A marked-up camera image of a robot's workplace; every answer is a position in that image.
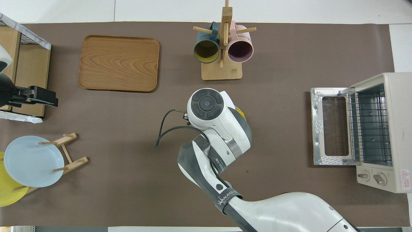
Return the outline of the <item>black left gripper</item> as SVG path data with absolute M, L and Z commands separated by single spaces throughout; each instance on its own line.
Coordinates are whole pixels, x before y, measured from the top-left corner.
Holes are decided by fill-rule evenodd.
M 28 101 L 28 97 L 25 94 L 20 94 L 21 91 L 26 92 L 28 90 L 33 91 L 31 93 L 30 99 L 35 101 Z M 58 98 L 56 97 L 56 92 L 50 91 L 45 88 L 41 88 L 39 86 L 30 86 L 28 88 L 22 88 L 19 86 L 15 86 L 13 82 L 7 75 L 1 74 L 0 75 L 0 106 L 3 107 L 5 105 L 9 105 L 12 107 L 22 107 L 22 104 L 41 104 L 41 105 L 49 105 L 52 107 L 58 107 Z

